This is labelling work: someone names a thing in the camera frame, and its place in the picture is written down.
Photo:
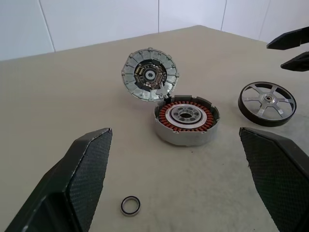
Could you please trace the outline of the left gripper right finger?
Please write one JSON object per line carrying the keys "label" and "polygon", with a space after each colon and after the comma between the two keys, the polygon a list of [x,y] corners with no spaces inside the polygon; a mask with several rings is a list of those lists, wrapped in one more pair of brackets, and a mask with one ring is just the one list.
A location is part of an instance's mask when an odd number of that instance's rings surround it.
{"label": "left gripper right finger", "polygon": [[255,188],[279,232],[309,232],[309,156],[291,139],[242,127]]}

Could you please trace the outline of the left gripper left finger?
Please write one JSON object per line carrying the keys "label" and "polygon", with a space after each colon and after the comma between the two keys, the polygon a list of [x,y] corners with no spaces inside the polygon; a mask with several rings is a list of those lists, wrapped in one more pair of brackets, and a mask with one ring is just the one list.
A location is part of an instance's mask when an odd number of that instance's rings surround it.
{"label": "left gripper left finger", "polygon": [[103,189],[112,129],[76,139],[4,232],[88,232]]}

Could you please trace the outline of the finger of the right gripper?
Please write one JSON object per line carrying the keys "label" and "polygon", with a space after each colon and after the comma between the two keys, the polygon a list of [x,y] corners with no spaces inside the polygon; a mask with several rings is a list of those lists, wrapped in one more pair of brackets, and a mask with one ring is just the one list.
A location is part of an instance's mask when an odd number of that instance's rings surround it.
{"label": "finger of the right gripper", "polygon": [[293,59],[283,63],[282,69],[290,70],[294,72],[306,72],[309,71],[309,51],[304,52]]}
{"label": "finger of the right gripper", "polygon": [[267,44],[267,49],[287,50],[307,43],[309,43],[309,27],[289,31],[278,36]]}

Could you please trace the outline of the black rotor ring silver spokes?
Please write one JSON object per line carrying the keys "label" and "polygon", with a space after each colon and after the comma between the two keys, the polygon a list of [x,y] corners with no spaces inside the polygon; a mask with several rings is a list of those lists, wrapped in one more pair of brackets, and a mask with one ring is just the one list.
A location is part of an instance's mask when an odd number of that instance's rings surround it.
{"label": "black rotor ring silver spokes", "polygon": [[[244,97],[244,92],[253,89],[257,97]],[[256,113],[252,112],[245,102],[259,102],[260,106]],[[290,105],[291,113],[287,114],[279,103]],[[264,127],[278,127],[286,124],[296,113],[297,103],[294,96],[285,88],[271,82],[253,82],[247,84],[240,92],[238,107],[241,113],[251,122]],[[265,111],[273,108],[279,114],[280,119],[271,119],[265,116]]]}

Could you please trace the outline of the silver motor housing copper windings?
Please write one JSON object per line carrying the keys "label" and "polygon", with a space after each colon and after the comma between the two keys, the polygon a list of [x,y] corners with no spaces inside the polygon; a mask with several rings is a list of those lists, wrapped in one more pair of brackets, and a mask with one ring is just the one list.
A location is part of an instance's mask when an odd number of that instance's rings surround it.
{"label": "silver motor housing copper windings", "polygon": [[154,130],[159,138],[177,146],[199,146],[217,134],[220,114],[208,100],[191,95],[175,95],[154,109]]}

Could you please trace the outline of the grey round disc part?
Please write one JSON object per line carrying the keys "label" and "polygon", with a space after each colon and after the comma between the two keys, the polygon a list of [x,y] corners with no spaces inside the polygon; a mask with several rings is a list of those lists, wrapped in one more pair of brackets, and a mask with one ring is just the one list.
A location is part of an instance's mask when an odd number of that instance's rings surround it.
{"label": "grey round disc part", "polygon": [[179,72],[170,55],[149,47],[128,56],[121,76],[132,96],[146,102],[158,102],[170,97]]}

